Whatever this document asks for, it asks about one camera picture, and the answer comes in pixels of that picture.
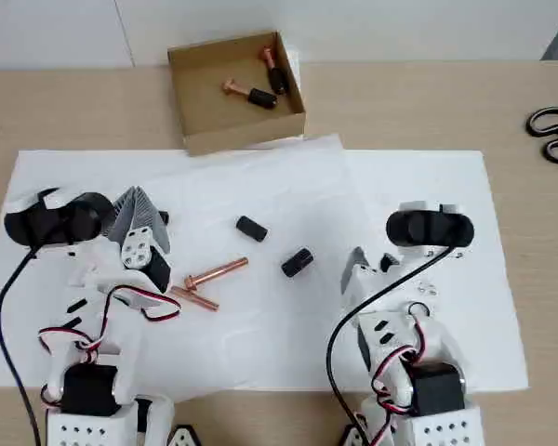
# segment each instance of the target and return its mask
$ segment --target open cardboard box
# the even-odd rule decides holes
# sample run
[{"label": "open cardboard box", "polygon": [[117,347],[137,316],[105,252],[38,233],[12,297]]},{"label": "open cardboard box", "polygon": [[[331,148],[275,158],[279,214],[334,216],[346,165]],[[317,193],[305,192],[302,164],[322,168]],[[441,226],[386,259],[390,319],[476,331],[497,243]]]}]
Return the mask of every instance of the open cardboard box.
[{"label": "open cardboard box", "polygon": [[[226,95],[221,89],[226,79],[233,78],[244,87],[272,93],[267,66],[259,58],[265,46],[273,49],[275,63],[289,83],[289,92],[278,97],[272,110],[242,96]],[[190,154],[240,149],[304,133],[306,111],[279,33],[170,48],[167,57]]]}]

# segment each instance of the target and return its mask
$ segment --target copper screw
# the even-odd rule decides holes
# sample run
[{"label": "copper screw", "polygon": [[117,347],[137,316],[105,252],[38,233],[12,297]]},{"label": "copper screw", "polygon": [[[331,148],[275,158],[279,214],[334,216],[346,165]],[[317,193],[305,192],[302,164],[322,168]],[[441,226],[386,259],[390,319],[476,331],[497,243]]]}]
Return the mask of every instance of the copper screw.
[{"label": "copper screw", "polygon": [[269,70],[275,68],[275,60],[272,58],[272,50],[269,46],[265,46],[264,48],[262,48],[260,57],[266,62]]},{"label": "copper screw", "polygon": [[243,88],[242,86],[239,86],[232,78],[225,81],[221,85],[221,88],[223,89],[226,95],[230,95],[231,93],[234,93],[240,96],[244,96],[246,98],[250,95],[250,90],[248,90],[247,88]]},{"label": "copper screw", "polygon": [[209,311],[217,311],[219,309],[218,303],[208,300],[196,293],[193,293],[192,291],[185,290],[179,286],[172,286],[169,293],[177,297],[181,297],[182,299],[186,299],[199,307],[208,309]]},{"label": "copper screw", "polygon": [[213,279],[218,278],[223,274],[227,274],[228,272],[243,267],[247,264],[248,259],[246,257],[241,257],[237,260],[234,260],[233,262],[228,263],[227,265],[221,265],[220,267],[210,269],[209,271],[199,274],[198,276],[188,276],[186,279],[184,279],[184,285],[186,285],[186,288],[193,291],[199,284],[212,281]]}]

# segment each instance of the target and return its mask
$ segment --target black scissors handle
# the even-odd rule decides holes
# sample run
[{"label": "black scissors handle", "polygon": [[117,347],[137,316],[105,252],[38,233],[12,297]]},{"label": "black scissors handle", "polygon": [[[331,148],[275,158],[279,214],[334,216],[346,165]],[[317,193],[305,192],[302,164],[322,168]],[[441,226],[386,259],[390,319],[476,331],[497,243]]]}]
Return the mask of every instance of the black scissors handle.
[{"label": "black scissors handle", "polygon": [[[538,127],[536,125],[536,121],[542,116],[558,116],[558,107],[547,107],[531,114],[525,123],[526,132],[536,138],[550,135],[558,136],[558,124],[549,125],[547,127]],[[548,142],[543,147],[542,154],[548,161],[558,164],[558,154],[555,153],[556,149],[558,149],[558,138]]]},{"label": "black scissors handle", "polygon": [[547,137],[549,135],[558,135],[558,124],[549,125],[547,127],[538,127],[536,121],[542,116],[558,116],[558,107],[546,107],[534,112],[525,123],[525,130],[532,137]]}]

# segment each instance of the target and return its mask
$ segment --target white paper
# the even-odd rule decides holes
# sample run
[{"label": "white paper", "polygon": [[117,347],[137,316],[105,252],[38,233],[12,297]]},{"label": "white paper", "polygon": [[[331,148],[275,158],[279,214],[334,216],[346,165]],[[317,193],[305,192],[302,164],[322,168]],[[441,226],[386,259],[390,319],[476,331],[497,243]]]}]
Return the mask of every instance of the white paper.
[{"label": "white paper", "polygon": [[[122,175],[137,166],[139,174]],[[439,317],[472,362],[475,386],[482,391],[527,386],[479,152],[342,152],[335,138],[281,151],[199,158],[183,151],[22,151],[8,197],[75,181],[112,196],[131,184],[142,185],[155,205],[170,213],[176,280],[238,256],[250,259],[247,268],[203,286],[202,294],[220,303],[219,313],[185,304],[177,321],[145,326],[148,347],[139,378],[147,390],[183,400],[232,386],[328,389],[326,340],[340,316],[338,283],[347,254],[360,244],[377,261],[388,245],[386,218],[400,202],[411,200],[462,204],[476,227],[471,252],[458,263],[462,267],[454,267],[458,270],[446,280],[437,272],[431,276],[442,298]],[[242,214],[270,229],[264,243],[236,232],[233,224]],[[315,261],[287,280],[280,264],[301,246],[311,248]],[[0,287],[23,255],[0,225]],[[46,325],[73,267],[71,259],[40,257],[5,305],[7,342],[29,386],[46,379],[48,358],[34,334]],[[469,326],[460,326],[459,314],[471,315]],[[349,328],[338,342],[335,364],[340,386],[368,389]],[[0,386],[11,384],[0,355]]]}]

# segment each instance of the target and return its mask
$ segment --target wooden table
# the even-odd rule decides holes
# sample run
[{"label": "wooden table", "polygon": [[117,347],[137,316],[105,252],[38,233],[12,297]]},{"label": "wooden table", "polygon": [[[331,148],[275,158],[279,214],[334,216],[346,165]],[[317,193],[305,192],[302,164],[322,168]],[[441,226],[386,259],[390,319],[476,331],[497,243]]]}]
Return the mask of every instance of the wooden table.
[{"label": "wooden table", "polygon": [[[558,165],[523,131],[558,105],[558,62],[303,64],[302,82],[309,135],[484,152],[532,386],[479,397],[487,444],[558,446]],[[0,72],[0,205],[21,148],[179,148],[172,98],[165,68]],[[223,446],[330,446],[346,421],[326,393],[234,391],[179,404],[177,420]],[[0,445],[15,444],[31,431],[17,392],[0,389]]]}]

